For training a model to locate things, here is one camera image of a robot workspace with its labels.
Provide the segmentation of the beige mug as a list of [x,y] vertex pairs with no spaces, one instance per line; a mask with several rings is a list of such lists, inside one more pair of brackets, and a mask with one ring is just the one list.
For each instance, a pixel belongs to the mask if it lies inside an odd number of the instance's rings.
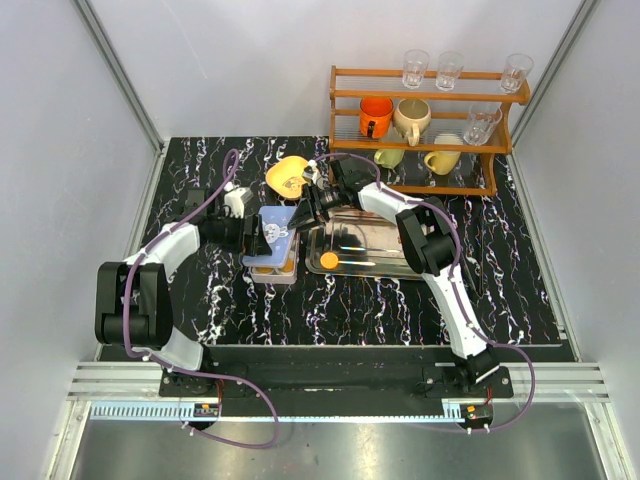
[[421,99],[403,99],[393,113],[393,126],[397,134],[411,147],[420,143],[430,121],[431,109]]

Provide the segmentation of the metal tongs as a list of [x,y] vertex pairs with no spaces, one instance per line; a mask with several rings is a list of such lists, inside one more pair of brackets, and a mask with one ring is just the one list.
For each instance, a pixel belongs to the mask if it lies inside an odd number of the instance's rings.
[[484,220],[484,212],[483,212],[483,204],[482,202],[478,202],[476,208],[476,217],[477,217],[477,225],[478,225],[478,265],[479,265],[479,273],[478,273],[478,297],[482,298],[485,292],[485,281],[484,281],[484,262],[485,262],[485,220]]

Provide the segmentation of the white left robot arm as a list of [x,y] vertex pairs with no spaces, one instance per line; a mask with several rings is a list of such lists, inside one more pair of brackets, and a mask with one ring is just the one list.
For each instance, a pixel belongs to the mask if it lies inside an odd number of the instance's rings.
[[105,262],[97,273],[95,336],[119,345],[134,358],[151,357],[183,370],[181,384],[196,396],[215,386],[204,348],[174,326],[169,278],[200,247],[211,244],[239,255],[269,255],[259,214],[247,214],[253,193],[229,183],[220,194],[189,192],[185,217],[120,262]]

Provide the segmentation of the orange sandwich cookie bottom left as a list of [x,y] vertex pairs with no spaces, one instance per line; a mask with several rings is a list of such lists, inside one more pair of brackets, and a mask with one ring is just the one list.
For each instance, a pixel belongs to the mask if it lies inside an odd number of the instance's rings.
[[334,270],[339,265],[339,257],[332,251],[325,252],[320,256],[320,264],[324,269]]

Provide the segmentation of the clear glass right top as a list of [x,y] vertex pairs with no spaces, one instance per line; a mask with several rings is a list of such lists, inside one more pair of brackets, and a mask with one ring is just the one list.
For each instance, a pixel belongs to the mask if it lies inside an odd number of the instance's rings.
[[500,79],[500,88],[506,93],[517,93],[533,69],[533,59],[522,53],[514,53],[506,58]]

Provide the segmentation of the clear glass left top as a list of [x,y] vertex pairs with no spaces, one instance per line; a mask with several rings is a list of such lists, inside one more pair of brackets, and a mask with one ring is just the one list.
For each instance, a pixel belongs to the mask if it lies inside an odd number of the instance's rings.
[[421,49],[407,51],[403,57],[402,83],[408,89],[420,87],[428,70],[430,55]]

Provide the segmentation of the yellow mug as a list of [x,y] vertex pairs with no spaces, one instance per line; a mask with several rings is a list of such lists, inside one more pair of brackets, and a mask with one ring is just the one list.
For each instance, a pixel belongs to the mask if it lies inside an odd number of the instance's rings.
[[[463,141],[454,133],[442,133],[435,137],[434,144],[460,146]],[[443,176],[449,174],[456,167],[460,156],[460,151],[435,150],[425,156],[424,163],[431,172]]]

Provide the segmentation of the green mug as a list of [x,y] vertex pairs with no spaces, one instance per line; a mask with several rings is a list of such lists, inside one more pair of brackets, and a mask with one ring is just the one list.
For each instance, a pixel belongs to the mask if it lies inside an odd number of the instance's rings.
[[404,158],[404,149],[380,149],[374,154],[374,162],[386,169],[395,169]]

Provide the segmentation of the large steel baking tray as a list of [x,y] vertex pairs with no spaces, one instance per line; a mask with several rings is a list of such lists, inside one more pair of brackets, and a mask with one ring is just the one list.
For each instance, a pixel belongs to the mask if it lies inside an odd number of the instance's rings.
[[[328,251],[339,257],[334,270],[320,264]],[[396,226],[353,208],[333,210],[328,223],[309,231],[305,264],[315,274],[422,280],[405,259]]]

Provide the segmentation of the clear glass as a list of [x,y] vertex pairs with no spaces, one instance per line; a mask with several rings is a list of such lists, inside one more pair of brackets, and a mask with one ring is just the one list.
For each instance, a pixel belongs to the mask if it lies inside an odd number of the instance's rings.
[[441,91],[454,89],[464,68],[464,56],[456,51],[443,52],[438,58],[435,86]]
[[514,53],[506,58],[500,79],[500,88],[506,93],[517,93],[533,69],[533,59],[522,53]]
[[430,55],[421,49],[407,51],[403,57],[402,83],[408,89],[420,87],[428,70]]

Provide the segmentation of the white cookie box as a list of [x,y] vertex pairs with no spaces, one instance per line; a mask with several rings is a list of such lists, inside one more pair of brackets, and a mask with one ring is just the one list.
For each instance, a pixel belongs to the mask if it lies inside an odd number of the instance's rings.
[[261,283],[261,284],[272,284],[272,285],[293,285],[296,282],[297,279],[297,263],[298,263],[298,253],[299,253],[299,236],[296,235],[294,237],[292,246],[289,250],[288,253],[288,259],[292,259],[295,263],[295,268],[294,271],[291,274],[283,274],[281,272],[281,268],[285,265],[283,265],[280,268],[271,268],[274,270],[273,274],[271,275],[258,275],[256,273],[254,273],[254,269],[256,267],[251,267],[249,269],[249,273],[250,276],[252,278],[252,280],[256,283]]

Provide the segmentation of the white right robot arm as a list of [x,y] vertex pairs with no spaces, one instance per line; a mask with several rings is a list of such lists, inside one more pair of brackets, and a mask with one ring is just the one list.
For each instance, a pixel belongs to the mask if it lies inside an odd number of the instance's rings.
[[395,225],[408,266],[427,283],[444,320],[454,356],[455,387],[466,396],[480,394],[499,369],[499,360],[464,288],[461,242],[443,203],[436,197],[411,197],[383,184],[378,165],[360,155],[333,153],[320,158],[329,161],[334,182],[324,188],[304,185],[288,227],[299,232],[316,228],[328,222],[338,207],[353,207]]

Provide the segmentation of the wooden cup rack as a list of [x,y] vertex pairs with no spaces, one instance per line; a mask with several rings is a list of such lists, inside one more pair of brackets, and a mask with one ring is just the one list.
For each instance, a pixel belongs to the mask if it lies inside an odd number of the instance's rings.
[[[531,97],[529,85],[523,83],[517,92],[500,88],[499,72],[463,72],[451,91],[435,85],[436,73],[427,71],[416,89],[402,83],[402,72],[392,69],[331,68],[329,82],[330,127],[329,148],[333,153],[375,152],[400,149],[405,152],[398,166],[383,172],[383,180],[406,194],[493,196],[498,191],[494,161],[512,151],[509,112],[515,104],[526,105]],[[419,143],[411,146],[391,129],[389,140],[372,139],[360,132],[359,105],[365,98],[389,98],[398,104],[405,99],[423,100],[432,117]],[[450,145],[435,143],[441,134],[461,137],[466,128],[470,107],[487,102],[502,113],[490,139],[483,145],[462,145],[461,157],[452,172],[438,175],[424,163],[433,151],[450,150]]]

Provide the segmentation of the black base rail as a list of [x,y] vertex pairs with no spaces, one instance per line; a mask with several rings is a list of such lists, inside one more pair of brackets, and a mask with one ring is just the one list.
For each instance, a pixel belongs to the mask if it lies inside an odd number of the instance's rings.
[[444,400],[511,400],[509,370],[463,385],[444,346],[216,346],[209,368],[247,379],[281,418],[440,415]]

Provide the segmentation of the orange mug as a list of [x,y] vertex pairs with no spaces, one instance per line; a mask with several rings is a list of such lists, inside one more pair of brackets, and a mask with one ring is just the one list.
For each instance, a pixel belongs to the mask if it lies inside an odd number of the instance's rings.
[[360,102],[359,131],[370,139],[384,137],[391,124],[394,104],[390,98],[366,97]]

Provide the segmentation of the plain orange cookie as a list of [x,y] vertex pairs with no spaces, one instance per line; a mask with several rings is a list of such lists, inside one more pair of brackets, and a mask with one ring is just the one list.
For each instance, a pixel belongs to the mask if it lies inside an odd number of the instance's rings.
[[294,271],[295,263],[292,259],[288,259],[285,265],[281,268],[283,274],[291,274]]

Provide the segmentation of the yellow square plate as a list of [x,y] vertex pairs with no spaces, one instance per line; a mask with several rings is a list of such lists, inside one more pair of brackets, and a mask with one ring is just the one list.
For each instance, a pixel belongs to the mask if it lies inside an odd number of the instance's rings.
[[279,160],[266,173],[267,185],[286,200],[297,200],[302,195],[303,178],[308,161],[301,156],[290,155]]

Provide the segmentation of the clear glass middle top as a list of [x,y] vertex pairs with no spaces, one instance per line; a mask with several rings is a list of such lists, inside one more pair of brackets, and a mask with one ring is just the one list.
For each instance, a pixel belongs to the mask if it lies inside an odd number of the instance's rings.
[[454,89],[464,68],[464,56],[456,51],[443,52],[438,58],[435,86],[441,91]]

